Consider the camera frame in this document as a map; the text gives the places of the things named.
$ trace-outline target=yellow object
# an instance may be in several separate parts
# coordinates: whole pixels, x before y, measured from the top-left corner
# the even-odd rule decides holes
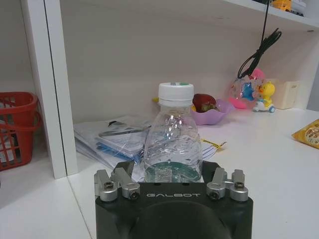
[[[291,11],[291,0],[275,0],[273,1],[273,7],[282,11]]]
[[[292,136],[301,143],[305,143],[319,149],[319,119],[308,124]]]
[[[219,150],[225,143],[227,143],[227,142],[223,142],[222,144],[217,144],[217,143],[213,143],[213,142],[208,141],[208,140],[203,139],[203,138],[201,138],[200,140],[204,143],[209,143],[209,144],[213,145],[215,148],[217,148],[217,150]]]
[[[263,96],[264,99],[264,105],[267,108],[269,105],[272,104],[272,100],[270,96],[272,96],[275,93],[275,86],[270,81],[264,84],[260,89],[259,93]]]

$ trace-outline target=metal screw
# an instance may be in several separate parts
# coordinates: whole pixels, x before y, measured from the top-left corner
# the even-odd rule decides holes
[[[211,193],[209,194],[209,198],[210,198],[211,200],[213,200],[213,201],[216,201],[216,200],[219,199],[219,193],[218,193],[218,192],[211,192]]]
[[[139,193],[137,193],[137,192],[131,192],[130,193],[130,200],[136,200],[137,198],[139,198],[140,197],[140,194]]]
[[[243,189],[245,187],[245,184],[242,182],[236,182],[234,186],[236,189]]]
[[[113,188],[113,183],[112,182],[104,183],[104,189],[105,190],[110,189],[110,188]]]

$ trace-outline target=yellow packet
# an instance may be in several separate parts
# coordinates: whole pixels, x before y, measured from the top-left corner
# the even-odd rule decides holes
[[[297,141],[319,149],[319,119],[292,135]]]

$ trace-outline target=stack of papers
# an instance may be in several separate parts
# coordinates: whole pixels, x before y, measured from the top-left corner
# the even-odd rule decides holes
[[[76,150],[83,155],[96,159],[114,169],[119,162],[134,160],[136,162],[132,179],[136,182],[144,180],[144,171],[138,164],[143,154],[144,142],[147,136],[149,121],[143,121],[139,126],[132,126],[131,133],[116,134],[118,127],[109,127],[111,122],[136,121],[137,117],[125,116],[107,121],[83,122],[74,125]],[[209,161],[217,148],[202,142],[203,160]]]
[[[0,124],[5,124],[5,122],[3,120],[0,120]],[[10,138],[6,134],[4,134],[6,133],[6,130],[4,128],[0,128],[0,133],[2,133],[2,139],[4,140],[2,144],[2,141],[0,138],[0,162],[1,163],[6,162],[6,156],[5,156],[4,150],[6,150],[8,160],[12,161],[14,160],[14,156],[13,156],[13,151],[10,149],[11,148]]]

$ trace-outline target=yellow tag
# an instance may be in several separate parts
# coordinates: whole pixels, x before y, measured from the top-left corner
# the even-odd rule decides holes
[[[215,148],[217,148],[217,150],[220,149],[225,143],[227,143],[227,142],[223,142],[223,143],[221,143],[221,144],[217,144],[217,143],[208,141],[208,140],[203,139],[203,138],[201,138],[200,140],[201,140],[202,142],[204,142],[204,143],[209,143],[209,144],[213,145]]]
[[[305,143],[319,149],[319,119],[308,124],[292,136],[301,143]]]

